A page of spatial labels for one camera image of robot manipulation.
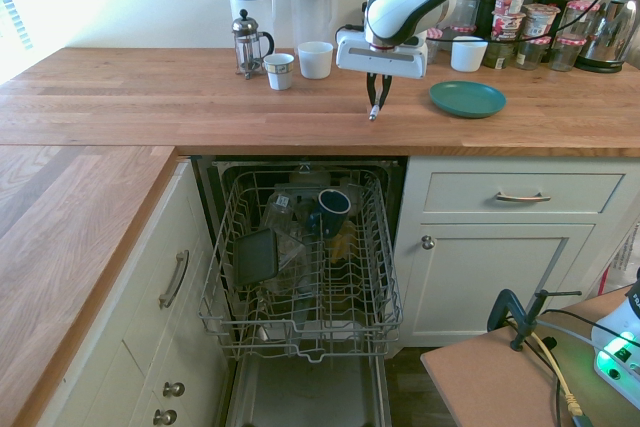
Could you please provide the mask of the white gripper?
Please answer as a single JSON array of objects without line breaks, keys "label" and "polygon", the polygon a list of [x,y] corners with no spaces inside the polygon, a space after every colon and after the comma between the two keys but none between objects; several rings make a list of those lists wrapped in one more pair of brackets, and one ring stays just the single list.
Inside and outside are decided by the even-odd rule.
[{"label": "white gripper", "polygon": [[[371,106],[383,108],[390,92],[392,76],[420,79],[426,73],[428,45],[422,37],[411,39],[412,44],[402,44],[390,50],[374,49],[363,32],[340,30],[337,33],[336,65],[341,69],[367,72],[366,86]],[[377,74],[383,74],[382,86],[377,97]]]}]

